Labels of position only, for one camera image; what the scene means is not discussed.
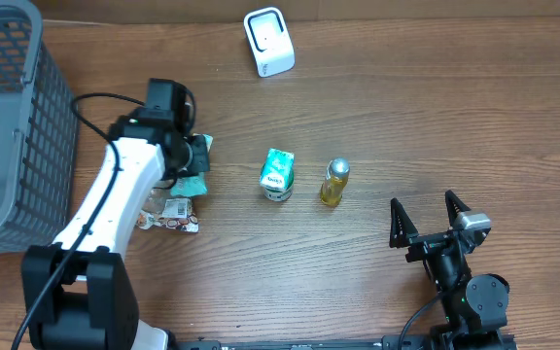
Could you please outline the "green lidded jar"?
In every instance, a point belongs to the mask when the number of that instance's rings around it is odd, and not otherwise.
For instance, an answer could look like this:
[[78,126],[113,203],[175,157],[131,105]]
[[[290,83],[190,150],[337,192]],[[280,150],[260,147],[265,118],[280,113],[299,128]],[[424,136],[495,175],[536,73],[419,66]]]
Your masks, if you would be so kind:
[[261,169],[259,184],[272,201],[287,200],[293,193],[295,155],[270,148]]

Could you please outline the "grey plastic mesh basket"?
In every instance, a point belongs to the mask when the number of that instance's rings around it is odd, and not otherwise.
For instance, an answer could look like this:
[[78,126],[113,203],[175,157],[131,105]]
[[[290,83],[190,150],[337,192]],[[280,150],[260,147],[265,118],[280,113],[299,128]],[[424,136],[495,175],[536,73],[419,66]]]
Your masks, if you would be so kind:
[[29,1],[0,0],[0,253],[45,245],[70,213],[79,122]]

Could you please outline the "brown Pantree snack pouch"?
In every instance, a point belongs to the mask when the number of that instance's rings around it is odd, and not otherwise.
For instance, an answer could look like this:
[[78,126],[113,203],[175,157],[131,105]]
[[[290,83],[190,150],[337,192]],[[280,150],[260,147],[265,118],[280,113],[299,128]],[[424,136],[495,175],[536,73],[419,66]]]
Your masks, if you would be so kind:
[[188,197],[171,196],[168,190],[152,189],[138,216],[136,226],[198,233],[199,221]]

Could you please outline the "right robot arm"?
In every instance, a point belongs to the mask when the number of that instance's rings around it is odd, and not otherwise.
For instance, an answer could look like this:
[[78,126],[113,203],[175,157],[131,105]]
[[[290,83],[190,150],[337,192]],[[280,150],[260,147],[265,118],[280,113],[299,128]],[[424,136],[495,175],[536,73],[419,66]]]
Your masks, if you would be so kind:
[[[437,294],[405,323],[396,337],[382,342],[389,349],[510,350],[517,344],[501,332],[508,324],[509,283],[498,274],[472,275],[467,255],[480,246],[492,228],[487,214],[474,211],[453,191],[445,193],[449,228],[422,235],[402,204],[391,200],[389,246],[405,248],[409,263],[423,264]],[[410,337],[413,323],[440,303],[446,322],[426,335]]]

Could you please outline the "white barcode scanner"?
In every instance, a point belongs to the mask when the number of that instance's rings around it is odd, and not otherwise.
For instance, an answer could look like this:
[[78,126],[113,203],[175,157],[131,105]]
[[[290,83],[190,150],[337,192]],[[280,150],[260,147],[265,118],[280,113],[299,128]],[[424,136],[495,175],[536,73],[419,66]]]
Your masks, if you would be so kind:
[[266,7],[248,13],[243,26],[261,78],[287,72],[295,66],[295,49],[278,8]]

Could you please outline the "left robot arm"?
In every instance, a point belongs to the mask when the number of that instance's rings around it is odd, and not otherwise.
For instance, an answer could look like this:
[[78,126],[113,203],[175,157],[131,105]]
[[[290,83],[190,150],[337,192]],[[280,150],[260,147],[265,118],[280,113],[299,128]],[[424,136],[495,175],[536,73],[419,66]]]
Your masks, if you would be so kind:
[[123,116],[108,131],[94,183],[77,213],[21,263],[24,335],[35,349],[165,349],[167,332],[139,318],[123,266],[133,228],[152,189],[209,169],[208,137],[182,136],[167,122]]

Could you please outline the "teal packet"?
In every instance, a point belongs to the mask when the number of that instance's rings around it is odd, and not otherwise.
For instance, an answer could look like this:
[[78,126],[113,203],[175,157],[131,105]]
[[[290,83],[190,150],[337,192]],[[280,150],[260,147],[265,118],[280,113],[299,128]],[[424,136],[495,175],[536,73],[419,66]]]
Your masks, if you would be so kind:
[[[209,151],[213,143],[213,137],[208,134],[203,134],[209,141]],[[207,195],[208,189],[205,182],[204,173],[199,173],[194,176],[180,177],[176,180],[174,186],[170,189],[170,195],[174,197],[195,197],[200,195]]]

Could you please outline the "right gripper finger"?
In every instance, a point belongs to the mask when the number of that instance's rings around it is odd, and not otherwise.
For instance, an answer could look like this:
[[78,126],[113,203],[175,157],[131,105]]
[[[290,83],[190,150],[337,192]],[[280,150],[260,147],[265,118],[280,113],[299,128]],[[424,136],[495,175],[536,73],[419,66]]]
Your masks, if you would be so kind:
[[452,190],[446,191],[444,196],[449,225],[452,228],[466,228],[468,226],[467,213],[472,209]]
[[391,200],[391,229],[389,246],[391,248],[404,248],[417,238],[419,232],[409,219],[401,203],[393,198]]

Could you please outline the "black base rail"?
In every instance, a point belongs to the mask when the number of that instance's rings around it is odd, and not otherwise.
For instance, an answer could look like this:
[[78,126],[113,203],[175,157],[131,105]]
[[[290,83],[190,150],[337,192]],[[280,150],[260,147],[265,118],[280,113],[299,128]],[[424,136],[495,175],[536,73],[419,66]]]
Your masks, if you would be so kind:
[[221,343],[218,340],[168,342],[169,350],[429,350],[438,349],[426,335],[406,335],[399,342],[398,335],[362,340],[303,340]]

